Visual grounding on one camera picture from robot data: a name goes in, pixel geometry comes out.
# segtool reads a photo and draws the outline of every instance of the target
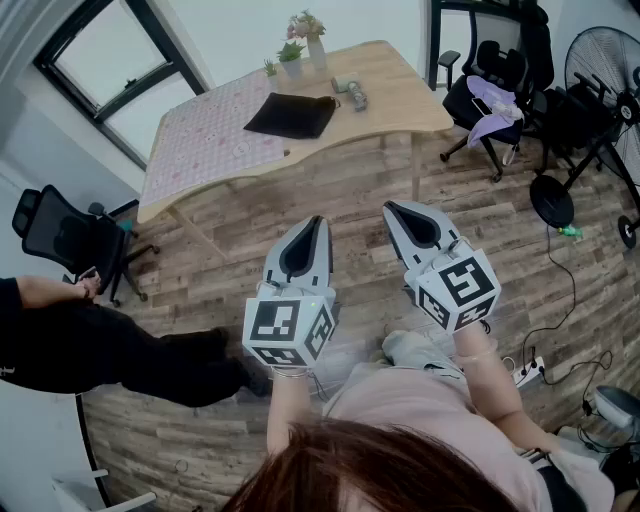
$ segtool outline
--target wooden table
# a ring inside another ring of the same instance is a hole
[[[411,133],[412,199],[419,199],[422,167],[422,135],[453,126],[453,121],[425,82],[386,41],[364,43],[327,55],[327,70],[318,73],[309,59],[302,62],[303,76],[292,81],[278,65],[278,92],[301,96],[336,96],[342,106],[318,139],[285,139],[285,154],[281,160],[259,165],[227,175],[223,179],[192,186],[169,197],[141,206],[138,222],[147,222],[168,211],[196,241],[226,259],[224,252],[177,208],[180,201],[213,186],[234,179],[262,174],[296,165],[311,155],[347,142],[381,136],[388,133]],[[347,94],[336,94],[330,80],[335,75],[357,72],[362,90],[369,98],[363,112],[355,112]]]

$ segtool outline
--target floor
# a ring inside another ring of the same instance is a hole
[[[492,335],[500,353],[521,365],[527,332],[555,326],[573,301],[571,280],[549,261],[546,227],[529,201],[539,146],[525,142],[504,179],[493,184],[483,150],[463,149],[447,164],[439,160],[440,151],[461,133],[425,141],[421,199],[450,214],[474,247],[487,253],[503,287],[490,319]],[[244,301],[255,293],[267,251],[292,225],[319,214],[331,225],[332,286],[343,305],[317,371],[328,393],[394,329],[419,331],[450,350],[450,340],[402,292],[404,268],[382,221],[386,200],[410,198],[409,154],[404,135],[366,140],[188,201],[184,212],[230,254],[226,264],[205,255],[167,215],[141,226],[138,243],[153,242],[162,252],[135,267],[149,301],[138,301],[124,285],[122,311],[154,335],[226,325],[238,340]],[[561,169],[552,174],[567,175]],[[551,232],[550,244],[554,259],[575,276],[577,307],[560,329],[534,334],[530,344],[544,357],[549,380],[610,349],[613,364],[599,370],[594,383],[637,393],[640,249],[625,250],[616,227],[623,211],[631,218],[637,214],[624,184],[606,172],[588,169],[571,194],[575,225],[584,237]],[[593,366],[583,366],[553,387],[532,383],[523,390],[527,411],[548,430],[580,423],[601,429],[602,420],[583,419],[580,408],[592,371]],[[198,505],[216,510],[265,453],[268,402],[243,391],[196,410],[118,386],[89,393],[84,402],[98,466],[110,471],[106,482],[114,503],[153,491],[157,510],[191,512]]]

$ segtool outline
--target window frame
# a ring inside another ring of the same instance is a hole
[[[189,66],[170,35],[149,6],[148,0],[125,0],[138,23],[165,59],[163,64],[141,77],[135,77],[105,105],[97,106],[56,66],[56,61],[75,37],[91,23],[109,4],[118,0],[85,0],[56,30],[34,60],[35,66],[47,80],[93,126],[143,171],[146,163],[105,121],[149,89],[179,73],[193,93],[198,96],[207,91],[198,75]]]

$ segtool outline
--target cable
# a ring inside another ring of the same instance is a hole
[[[607,356],[607,354],[609,355],[609,364],[604,364],[602,361]],[[591,404],[589,403],[589,400],[587,400],[587,391],[589,390],[589,386],[593,382],[593,378],[596,376],[598,368],[602,368],[604,371],[607,371],[609,368],[611,368],[611,365],[613,364],[613,352],[611,352],[611,350],[605,350],[602,354],[600,354],[600,357],[598,359],[591,359],[590,361],[580,361],[579,363],[575,363],[571,366],[571,368],[569,368],[569,371],[565,375],[560,377],[555,382],[549,382],[547,380],[547,376],[545,375],[543,367],[540,367],[540,373],[542,374],[542,379],[547,386],[555,386],[567,380],[574,370],[585,364],[595,365],[595,368],[591,373],[591,377],[589,378],[589,382],[587,382],[587,385],[584,387],[584,391],[582,392],[582,410],[587,416],[591,416],[592,414],[594,414],[594,412],[593,407],[591,407]]]
[[[567,274],[569,274],[569,277],[571,278],[571,285],[573,287],[573,305],[571,306],[571,309],[569,310],[569,312],[566,315],[564,315],[564,318],[562,320],[560,320],[560,323],[558,325],[556,325],[555,327],[540,327],[539,329],[533,329],[532,331],[529,331],[529,333],[524,337],[524,340],[522,341],[522,370],[523,371],[524,371],[524,369],[526,367],[526,364],[525,364],[526,346],[527,346],[527,340],[529,339],[529,336],[531,336],[535,332],[555,331],[556,329],[560,329],[560,327],[562,327],[562,324],[564,324],[566,319],[569,318],[569,315],[571,313],[573,313],[573,311],[576,309],[576,280],[574,279],[573,274],[571,273],[571,271],[569,269],[567,269],[566,267],[564,267],[563,265],[558,263],[551,256],[551,234],[549,233],[549,225],[548,224],[547,224],[547,256],[551,260],[551,263],[553,263],[554,265],[560,267]],[[532,348],[532,353],[531,354],[532,354],[532,358],[531,358],[532,359],[532,364],[531,364],[531,366],[529,366],[529,369],[524,374],[522,379],[520,379],[518,381],[516,386],[527,378],[527,375],[529,375],[529,372],[531,371],[531,368],[534,367],[533,364],[535,363],[535,347]]]
[[[329,401],[329,395],[327,395],[326,391],[322,387],[322,384],[320,384],[318,377],[316,377],[316,374],[313,372],[311,372],[309,375],[311,375],[313,382],[315,382],[316,384],[316,391],[318,392],[318,398],[320,398],[320,400],[322,400],[323,402],[327,403]]]

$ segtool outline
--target bottle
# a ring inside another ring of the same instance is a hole
[[[565,236],[579,236],[582,238],[582,230],[580,228],[573,227],[571,224],[564,228],[558,228],[558,233]]]

